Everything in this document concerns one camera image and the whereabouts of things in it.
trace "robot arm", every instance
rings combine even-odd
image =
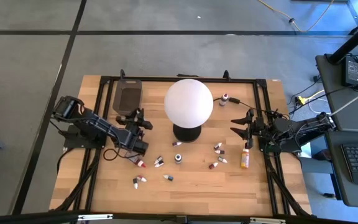
[[[152,124],[144,120],[144,110],[136,109],[125,119],[117,117],[116,121],[125,128],[117,128],[105,119],[99,117],[91,109],[85,108],[84,103],[72,96],[63,96],[53,109],[53,117],[57,121],[74,124],[81,130],[81,135],[89,140],[101,139],[104,136],[112,138],[114,145],[128,151],[134,151],[144,156],[149,146],[143,142],[143,130],[151,130]]]
[[[268,118],[271,118],[269,124],[265,124],[263,118],[253,120],[253,109],[247,112],[245,118],[231,121],[241,125],[248,124],[248,128],[245,130],[231,128],[231,130],[238,134],[243,140],[247,140],[247,149],[253,146],[252,136],[258,136],[262,139],[262,142],[270,145],[267,152],[296,152],[300,151],[299,147],[296,147],[294,151],[293,149],[289,149],[289,147],[282,149],[282,146],[290,142],[294,142],[299,146],[304,142],[308,142],[322,135],[325,131],[335,128],[332,119],[326,113],[321,113],[315,118],[305,119],[303,121],[291,121],[276,111],[268,111],[266,115]]]

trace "wooden tabletop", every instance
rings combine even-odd
[[[98,92],[100,76],[85,75],[78,97],[85,106],[93,108]],[[192,143],[183,143],[172,147],[176,139],[172,132],[172,122],[164,112],[164,96],[171,82],[142,82],[143,94],[141,107],[145,109],[145,118],[154,128],[146,130],[144,141],[149,148],[143,160],[146,168],[135,166],[127,159],[99,163],[94,189],[93,212],[110,213],[154,213],[187,215],[243,215],[271,216],[269,189],[263,154],[258,150],[258,141],[254,137],[254,147],[250,150],[250,167],[240,168],[241,152],[244,142],[232,132],[230,127],[246,128],[230,122],[230,119],[243,118],[248,108],[244,105],[227,103],[221,107],[214,102],[209,120],[202,125],[199,138]],[[288,113],[280,80],[268,80],[268,92],[271,107],[281,113]],[[223,93],[240,99],[255,107],[254,92],[251,84],[205,83],[213,98]],[[102,114],[107,88],[104,88],[101,108]],[[109,109],[108,121],[115,122],[117,113]],[[208,166],[217,162],[218,155],[213,146],[223,143],[224,155],[228,163],[210,170]],[[108,139],[106,148],[113,147]],[[75,149],[67,154],[60,165],[50,208],[56,208],[73,190],[78,181],[84,149]],[[175,164],[175,154],[182,155],[182,163]],[[162,156],[165,165],[154,167],[154,160]],[[311,212],[305,182],[299,161],[291,154],[281,154],[285,183],[296,201],[307,212]],[[164,174],[174,177],[173,182],[163,178]],[[147,182],[139,182],[136,190],[132,179],[143,175]],[[83,191],[81,208],[85,206],[87,190]],[[276,186],[278,209],[282,213],[280,191]]]

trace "black desk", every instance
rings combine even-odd
[[[331,65],[324,55],[316,56],[316,62],[326,93],[343,87],[342,65]],[[327,100],[331,111],[336,111],[356,96],[358,92],[348,89],[328,95]],[[358,132],[358,100],[335,114],[333,120],[340,131]]]
[[[358,143],[358,133],[331,131],[326,133],[328,148],[334,163],[334,172],[345,205],[358,207],[358,185],[351,182],[341,144]]]

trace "lamp base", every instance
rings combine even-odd
[[[181,142],[192,142],[201,134],[201,125],[195,128],[181,128],[173,125],[173,134]]]

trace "concrete floor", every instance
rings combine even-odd
[[[266,0],[309,27],[325,2]],[[352,1],[358,13],[358,0]],[[70,30],[80,0],[0,0],[0,29]],[[335,3],[313,29],[346,31],[356,26],[346,4]],[[88,1],[80,30],[293,30],[287,19],[255,1],[241,0],[93,0]],[[315,55],[332,53],[346,37],[290,36],[77,36],[59,95],[78,94],[83,75],[174,76],[178,73],[283,80],[289,100],[318,74]],[[9,212],[14,191],[45,109],[68,36],[0,35],[0,215]],[[315,85],[303,95],[321,90]],[[327,111],[326,104],[314,105]],[[294,119],[314,116],[307,107]],[[48,129],[25,212],[48,209],[55,184],[55,164],[63,138]],[[329,191],[324,174],[305,174],[312,211],[321,218],[358,221],[358,208],[323,198]],[[341,216],[335,215],[340,209]]]

